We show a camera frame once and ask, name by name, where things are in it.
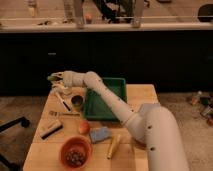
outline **green plastic bin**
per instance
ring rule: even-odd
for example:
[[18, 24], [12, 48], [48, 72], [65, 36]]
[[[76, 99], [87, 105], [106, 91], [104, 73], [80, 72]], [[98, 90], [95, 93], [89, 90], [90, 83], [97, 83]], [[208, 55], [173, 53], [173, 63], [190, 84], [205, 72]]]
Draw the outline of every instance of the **green plastic bin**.
[[[126, 80], [124, 78], [102, 78], [104, 84], [117, 96], [127, 101]], [[90, 121], [118, 121], [117, 117], [93, 90], [88, 89], [85, 97], [83, 115]]]

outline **dark wall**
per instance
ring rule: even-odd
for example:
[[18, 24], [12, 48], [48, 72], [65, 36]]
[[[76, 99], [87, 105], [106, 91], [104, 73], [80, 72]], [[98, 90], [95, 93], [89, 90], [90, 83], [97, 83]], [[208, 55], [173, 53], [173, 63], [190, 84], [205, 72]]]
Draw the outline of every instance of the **dark wall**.
[[93, 70], [158, 91], [213, 89], [213, 31], [0, 34], [0, 95], [47, 94], [52, 72]]

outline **bowl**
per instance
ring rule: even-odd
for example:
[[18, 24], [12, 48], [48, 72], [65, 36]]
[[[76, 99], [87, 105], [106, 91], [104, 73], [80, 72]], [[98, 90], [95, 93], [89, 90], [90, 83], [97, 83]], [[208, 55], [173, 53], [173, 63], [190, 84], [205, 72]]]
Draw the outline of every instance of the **bowl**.
[[59, 160], [67, 171], [82, 170], [92, 154], [92, 145], [83, 136], [68, 139], [60, 149]]

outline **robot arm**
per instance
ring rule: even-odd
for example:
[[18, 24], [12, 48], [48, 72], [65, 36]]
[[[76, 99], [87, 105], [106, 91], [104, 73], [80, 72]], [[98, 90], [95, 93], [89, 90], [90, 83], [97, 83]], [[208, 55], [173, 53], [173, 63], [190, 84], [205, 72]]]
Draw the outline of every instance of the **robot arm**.
[[94, 72], [65, 71], [62, 78], [65, 86], [87, 87], [101, 96], [132, 137], [146, 144], [150, 171], [189, 171], [178, 125], [168, 109], [146, 104], [135, 113]]

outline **office chair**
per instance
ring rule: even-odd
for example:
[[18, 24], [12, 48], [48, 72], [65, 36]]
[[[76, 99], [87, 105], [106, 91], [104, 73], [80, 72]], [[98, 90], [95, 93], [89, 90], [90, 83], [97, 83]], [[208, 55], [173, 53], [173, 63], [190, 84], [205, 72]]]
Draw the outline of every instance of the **office chair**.
[[[21, 117], [16, 120], [10, 121], [4, 125], [1, 125], [0, 133], [18, 123], [21, 123], [21, 126], [24, 128], [27, 128], [30, 125], [29, 120], [27, 120], [25, 117]], [[5, 166], [7, 166], [10, 169], [10, 171], [18, 171], [20, 169], [19, 165], [9, 162], [1, 153], [0, 153], [0, 162], [2, 162]]]

